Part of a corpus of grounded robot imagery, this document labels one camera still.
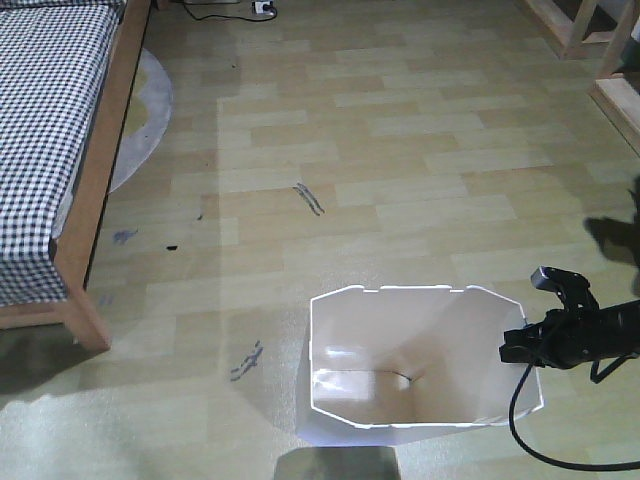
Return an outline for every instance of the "power cord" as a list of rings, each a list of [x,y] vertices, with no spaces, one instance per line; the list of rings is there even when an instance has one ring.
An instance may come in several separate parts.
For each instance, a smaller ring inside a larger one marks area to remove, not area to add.
[[[572,462],[564,462],[562,460],[556,460],[555,458],[547,457],[540,452],[537,452],[529,445],[525,443],[524,440],[520,437],[516,430],[515,423],[515,409],[516,402],[518,401],[518,397],[520,396],[520,392],[522,391],[522,387],[526,382],[531,370],[533,369],[535,360],[532,360],[531,363],[525,369],[520,382],[518,382],[518,386],[513,392],[513,397],[511,398],[511,403],[509,404],[509,430],[511,430],[511,435],[514,440],[520,447],[527,452],[532,457],[537,458],[538,460],[548,463],[549,465],[553,465],[554,467],[560,467],[567,470],[578,470],[583,472],[621,472],[626,470],[638,470],[640,469],[640,461],[636,462],[624,462],[624,463],[601,463],[601,464],[589,464],[589,463],[572,463]]]
[[[186,12],[189,14],[189,16],[197,22],[206,20],[208,18],[221,18],[223,20],[244,20],[245,22],[262,23],[262,22],[270,22],[271,20],[275,20],[276,17],[278,16],[278,10],[276,10],[276,7],[272,5],[271,6],[265,5],[264,10],[272,13],[272,15],[266,18],[251,18],[251,17],[239,17],[234,15],[218,15],[218,14],[209,14],[209,15],[205,15],[204,17],[196,17],[193,14],[193,12],[189,9],[189,7],[187,7],[187,4],[184,1],[181,1],[180,3],[182,4],[182,7],[186,10]]]

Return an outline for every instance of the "open box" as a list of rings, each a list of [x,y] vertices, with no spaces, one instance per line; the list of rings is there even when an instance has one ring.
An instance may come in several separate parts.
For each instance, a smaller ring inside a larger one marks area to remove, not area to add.
[[[297,431],[314,445],[398,445],[507,423],[525,366],[504,364],[519,303],[482,287],[350,286],[315,297],[298,372]],[[538,375],[517,417],[543,406]]]

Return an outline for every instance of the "gray rug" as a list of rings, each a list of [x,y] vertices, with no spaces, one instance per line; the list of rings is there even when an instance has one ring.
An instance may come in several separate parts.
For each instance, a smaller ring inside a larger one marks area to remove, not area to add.
[[[171,80],[156,57],[143,49],[109,192],[126,182],[158,146],[172,104]]]

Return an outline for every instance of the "checkered bedsheet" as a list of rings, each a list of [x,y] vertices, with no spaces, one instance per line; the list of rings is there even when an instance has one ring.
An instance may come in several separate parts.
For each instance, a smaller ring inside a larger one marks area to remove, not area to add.
[[[0,10],[2,306],[66,298],[51,230],[89,133],[117,22],[103,5]]]

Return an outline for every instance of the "power strip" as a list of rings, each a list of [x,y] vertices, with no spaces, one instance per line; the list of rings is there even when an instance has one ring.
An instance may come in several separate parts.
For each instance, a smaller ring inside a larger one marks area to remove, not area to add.
[[[274,15],[273,0],[251,2],[251,11],[256,15]]]

